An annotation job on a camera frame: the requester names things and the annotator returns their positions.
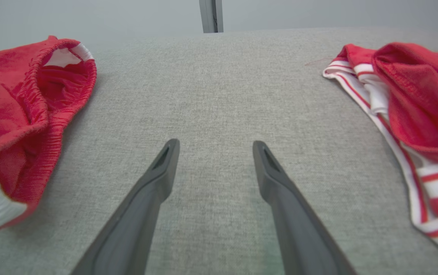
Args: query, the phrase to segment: gray fabric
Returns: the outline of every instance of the gray fabric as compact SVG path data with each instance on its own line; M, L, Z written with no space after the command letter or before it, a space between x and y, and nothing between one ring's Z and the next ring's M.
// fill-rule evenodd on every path
M438 248L409 221L383 137L321 71L343 45L438 37L298 29L87 45L98 80L65 132L37 211L0 232L0 274L68 274L170 138L181 141L147 274L282 274L252 142L268 144L359 274L438 274Z

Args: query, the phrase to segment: clothing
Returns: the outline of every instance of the clothing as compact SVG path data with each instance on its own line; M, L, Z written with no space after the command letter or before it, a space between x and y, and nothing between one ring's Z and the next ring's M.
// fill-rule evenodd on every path
M323 71L379 128L409 187L412 223L438 244L438 53L346 45Z
M0 229L36 208L61 152L62 132L88 100L97 70L78 41L0 51Z

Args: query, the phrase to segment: red garment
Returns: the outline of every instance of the red garment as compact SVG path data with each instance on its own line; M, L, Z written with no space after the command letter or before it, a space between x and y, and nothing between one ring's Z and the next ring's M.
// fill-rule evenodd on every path
M0 228L31 214L88 100L97 70L78 41L49 37L0 52Z
M438 162L438 52L391 43L373 55L376 75L390 87L395 136Z

